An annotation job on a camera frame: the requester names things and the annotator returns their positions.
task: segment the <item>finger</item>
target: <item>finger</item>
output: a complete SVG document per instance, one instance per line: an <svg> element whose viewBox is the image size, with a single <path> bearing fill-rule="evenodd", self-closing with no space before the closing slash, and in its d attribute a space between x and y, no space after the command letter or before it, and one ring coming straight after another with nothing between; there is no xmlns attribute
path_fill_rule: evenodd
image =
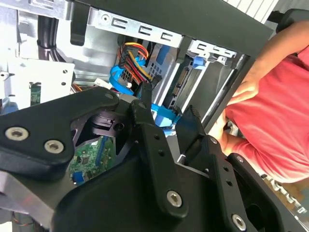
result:
<svg viewBox="0 0 309 232"><path fill-rule="evenodd" d="M232 97L227 105L235 104L238 102L242 102L244 100L253 98L257 94L257 91L246 91L244 93L239 94L236 97Z"/></svg>
<svg viewBox="0 0 309 232"><path fill-rule="evenodd" d="M244 82L241 83L236 92L234 93L233 97L236 97L246 91L253 91L254 85L252 85L252 82Z"/></svg>

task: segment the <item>metal frame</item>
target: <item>metal frame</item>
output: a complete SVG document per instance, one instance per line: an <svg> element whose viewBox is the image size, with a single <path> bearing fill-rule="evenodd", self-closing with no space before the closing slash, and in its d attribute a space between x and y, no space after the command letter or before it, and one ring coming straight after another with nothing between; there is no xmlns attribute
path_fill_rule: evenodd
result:
<svg viewBox="0 0 309 232"><path fill-rule="evenodd" d="M18 109L30 106L30 83L40 83L40 103L69 95L74 64L38 59L9 59L9 73L3 77L3 96L14 95Z"/></svg>
<svg viewBox="0 0 309 232"><path fill-rule="evenodd" d="M87 4L253 57L259 54L271 34L270 29L223 1L182 0L174 4L173 1L158 0L144 4L142 0L78 0L75 3ZM216 25L205 22L216 22Z"/></svg>

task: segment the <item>wire bundle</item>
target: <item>wire bundle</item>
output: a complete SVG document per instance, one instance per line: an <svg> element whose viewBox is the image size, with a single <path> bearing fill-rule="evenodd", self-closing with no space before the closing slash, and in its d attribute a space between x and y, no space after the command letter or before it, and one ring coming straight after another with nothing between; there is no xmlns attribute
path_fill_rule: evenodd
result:
<svg viewBox="0 0 309 232"><path fill-rule="evenodd" d="M133 50L137 50L142 59L147 59L149 53L147 49L139 43L125 43L118 51L119 63L123 63L124 68L131 74L132 79L139 85L143 81L151 82L152 77L146 73L142 67L137 63Z"/></svg>

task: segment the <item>microchip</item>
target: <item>microchip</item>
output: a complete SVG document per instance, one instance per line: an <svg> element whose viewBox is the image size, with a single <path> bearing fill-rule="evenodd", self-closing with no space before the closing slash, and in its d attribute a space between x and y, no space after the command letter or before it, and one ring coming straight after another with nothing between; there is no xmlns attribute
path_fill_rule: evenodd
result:
<svg viewBox="0 0 309 232"><path fill-rule="evenodd" d="M76 162L77 163L80 163L80 162L82 162L82 158L80 158L79 156L76 158Z"/></svg>
<svg viewBox="0 0 309 232"><path fill-rule="evenodd" d="M89 179L91 179L91 178L93 177L91 171L86 172L86 174L87 174L87 177L88 177Z"/></svg>
<svg viewBox="0 0 309 232"><path fill-rule="evenodd" d="M82 164L87 164L89 161L89 157L83 158Z"/></svg>

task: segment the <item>yellow wire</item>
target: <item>yellow wire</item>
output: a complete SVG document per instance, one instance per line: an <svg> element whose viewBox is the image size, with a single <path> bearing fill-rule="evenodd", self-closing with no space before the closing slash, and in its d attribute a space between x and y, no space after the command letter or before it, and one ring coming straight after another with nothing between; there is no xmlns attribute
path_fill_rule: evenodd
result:
<svg viewBox="0 0 309 232"><path fill-rule="evenodd" d="M141 45L141 44L139 44L139 43L134 43L134 42L128 42L128 43L125 43L125 45L137 45L137 46L142 46L142 47L145 49L145 51L146 51L146 57L149 57L149 53L148 53L147 49L146 49L143 45Z"/></svg>
<svg viewBox="0 0 309 232"><path fill-rule="evenodd" d="M149 78L149 80L152 80L152 77L151 77L150 75L148 75L148 73L146 73L146 72L144 71L144 69L142 69L142 68L140 67L140 65L136 62L136 60L135 60L135 58L134 58L132 52L129 51L129 55L130 55L131 59L133 60L133 62L135 63L136 67L138 67L138 69L139 69L145 76L147 76L147 77Z"/></svg>

